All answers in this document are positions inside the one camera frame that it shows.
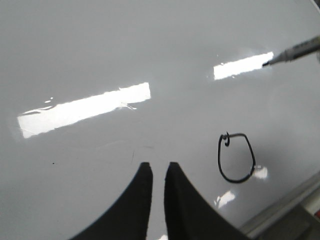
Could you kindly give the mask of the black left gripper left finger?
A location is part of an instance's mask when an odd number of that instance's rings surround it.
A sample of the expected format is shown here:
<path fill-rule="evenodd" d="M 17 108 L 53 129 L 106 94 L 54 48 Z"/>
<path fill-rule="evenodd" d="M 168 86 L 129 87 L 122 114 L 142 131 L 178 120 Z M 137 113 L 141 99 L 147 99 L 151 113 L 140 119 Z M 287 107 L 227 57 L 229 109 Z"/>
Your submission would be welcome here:
<path fill-rule="evenodd" d="M 152 170 L 142 162 L 113 205 L 73 240 L 145 240 L 152 203 Z"/>

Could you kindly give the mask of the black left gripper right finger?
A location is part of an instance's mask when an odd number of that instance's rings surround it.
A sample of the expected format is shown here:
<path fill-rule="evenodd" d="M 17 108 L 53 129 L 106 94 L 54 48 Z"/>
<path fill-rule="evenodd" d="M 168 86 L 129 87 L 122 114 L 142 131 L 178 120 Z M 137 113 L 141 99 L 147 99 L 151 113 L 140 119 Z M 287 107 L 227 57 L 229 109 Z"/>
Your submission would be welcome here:
<path fill-rule="evenodd" d="M 248 240 L 198 193 L 177 162 L 170 162 L 164 187 L 169 240 Z"/>

